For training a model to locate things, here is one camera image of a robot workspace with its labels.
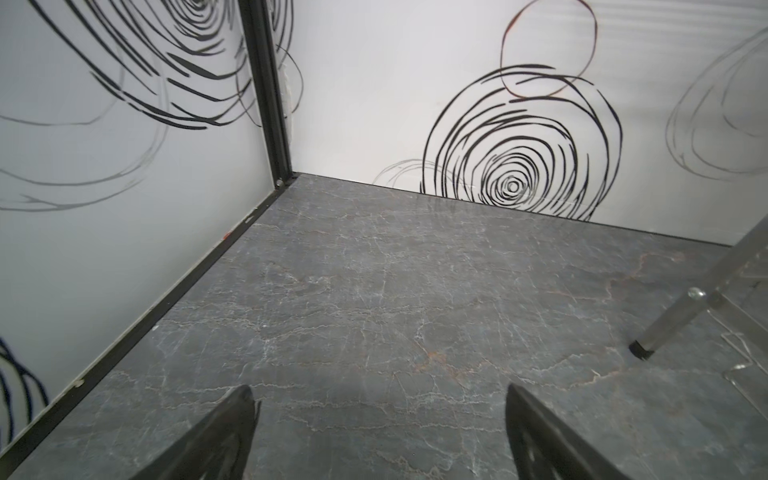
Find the black end cap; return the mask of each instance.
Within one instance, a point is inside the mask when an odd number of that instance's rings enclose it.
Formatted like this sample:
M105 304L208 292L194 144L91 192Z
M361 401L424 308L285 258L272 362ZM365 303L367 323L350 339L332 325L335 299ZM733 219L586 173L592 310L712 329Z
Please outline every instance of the black end cap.
M636 356L640 360L648 360L650 356L654 354L653 350L644 349L637 340L630 343L629 351L632 352L632 355Z

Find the silver bolt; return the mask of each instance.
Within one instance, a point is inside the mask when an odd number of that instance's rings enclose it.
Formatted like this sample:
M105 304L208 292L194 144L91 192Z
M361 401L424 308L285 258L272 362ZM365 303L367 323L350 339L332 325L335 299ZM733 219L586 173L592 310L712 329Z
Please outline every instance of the silver bolt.
M688 289L688 296L694 300L701 300L707 296L707 294L698 286L692 286Z

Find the floor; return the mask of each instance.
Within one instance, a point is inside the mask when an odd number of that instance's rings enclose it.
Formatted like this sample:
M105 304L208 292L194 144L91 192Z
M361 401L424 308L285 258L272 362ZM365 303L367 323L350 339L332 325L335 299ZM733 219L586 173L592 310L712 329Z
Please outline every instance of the floor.
M715 322L626 348L723 252L302 175L13 478L128 478L243 383L247 478L516 478L510 382L637 480L768 478Z

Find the metal stand leg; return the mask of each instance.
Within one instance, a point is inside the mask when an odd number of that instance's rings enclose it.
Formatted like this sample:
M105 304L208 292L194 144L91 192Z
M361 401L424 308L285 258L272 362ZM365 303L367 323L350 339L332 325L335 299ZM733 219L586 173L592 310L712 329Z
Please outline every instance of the metal stand leg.
M629 350L639 359L647 359L669 338L693 320L696 315L708 308L723 310L730 308L720 292L753 259L759 256L768 245L768 215L766 215L743 239L730 248L723 258L707 272L697 286L680 296L661 316L653 322L640 337L629 345ZM752 325L758 337L765 333Z

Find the black vertical post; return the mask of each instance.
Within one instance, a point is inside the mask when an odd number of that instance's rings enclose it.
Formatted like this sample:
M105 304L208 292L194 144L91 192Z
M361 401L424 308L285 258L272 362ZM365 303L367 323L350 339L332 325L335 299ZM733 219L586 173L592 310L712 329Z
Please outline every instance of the black vertical post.
M270 11L267 0L238 2L250 68L253 72L253 86L256 88L256 98L259 102L266 152L272 165L272 176L275 182L281 180L287 184L293 176L293 169L290 163L283 102L280 98Z

